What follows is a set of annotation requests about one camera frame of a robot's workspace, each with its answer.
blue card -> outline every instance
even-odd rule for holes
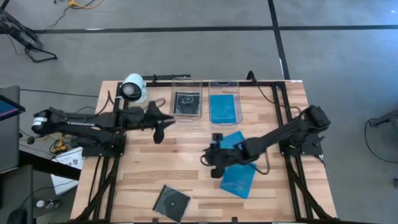
[[[211,122],[236,123],[234,95],[210,95],[209,101]]]
[[[233,149],[235,144],[244,141],[241,131],[225,136],[220,142],[220,147],[223,149]],[[233,165],[225,170],[223,181],[221,181],[220,188],[231,192],[242,198],[248,198],[251,185],[254,178],[255,170],[252,166],[247,165]]]

tripod leg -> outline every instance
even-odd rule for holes
[[[36,50],[36,51],[38,51],[38,52],[43,52],[43,53],[45,53],[45,54],[52,55],[53,57],[49,57],[49,58],[44,58],[44,59],[36,60],[36,59],[33,58],[33,56],[30,54],[30,50],[32,50],[32,49],[34,49],[34,50]],[[51,53],[51,52],[45,51],[45,50],[37,49],[37,48],[35,48],[35,47],[25,48],[25,53],[28,55],[28,57],[29,57],[34,63],[39,63],[39,62],[45,62],[45,61],[48,61],[48,60],[56,60],[56,59],[58,59],[57,55],[55,55],[55,54],[53,54],[53,53]]]

white paper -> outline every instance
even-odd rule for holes
[[[78,147],[76,149],[72,149],[71,151],[67,151],[64,152],[62,154],[59,154],[56,156],[55,159],[53,159],[54,162],[60,162],[62,164],[77,168],[77,169],[82,169],[83,168],[83,158],[81,156],[81,151],[83,150],[82,147]],[[64,177],[59,177],[56,175],[51,174],[51,179],[52,179],[52,183],[55,186],[58,186],[60,184],[64,184],[64,185],[60,185],[56,188],[54,188],[55,193],[57,195],[61,195],[65,192],[67,192],[68,190],[76,187],[79,183],[78,180],[75,180],[73,182],[71,182],[71,179],[68,178],[64,178]]]

white camera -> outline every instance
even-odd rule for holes
[[[121,95],[125,100],[144,102],[148,97],[144,79],[136,73],[130,74],[121,85]]]

wooden tabletop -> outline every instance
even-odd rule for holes
[[[108,90],[113,96],[116,94],[117,83],[103,82],[97,111],[104,106]],[[286,81],[286,86],[290,105],[306,108],[308,103],[303,83]],[[269,99],[273,99],[271,87],[261,89]],[[202,150],[209,146],[212,133],[227,135],[242,131],[244,137],[249,138],[263,136],[278,128],[275,106],[263,98],[257,87],[240,87],[239,92],[243,121],[234,129],[211,128],[208,89],[203,87],[202,117],[197,126],[174,124],[165,130],[165,139],[161,144],[153,143],[151,130],[127,132],[127,145],[118,170],[112,222],[151,222],[154,217],[161,222],[170,222],[152,211],[163,185],[191,196],[183,222],[230,222],[231,217],[238,217],[240,222],[295,220],[285,160],[277,144],[268,148],[271,171],[268,175],[255,174],[248,199],[221,190],[221,179],[212,179],[211,168],[200,163]],[[165,98],[166,103],[160,110],[170,112],[171,87],[149,87],[148,95],[152,100]],[[112,105],[109,104],[105,111],[112,111]],[[292,114],[296,116],[298,111],[292,109]],[[313,156],[302,156],[302,160],[309,191],[324,210],[335,217],[323,164]],[[84,163],[71,218],[77,217],[87,206],[96,161],[96,157],[90,157]],[[262,170],[266,168],[264,155],[256,164]],[[95,186],[98,185],[99,174],[98,171]],[[297,191],[304,217],[302,195]],[[104,217],[107,198],[106,192],[100,218]]]

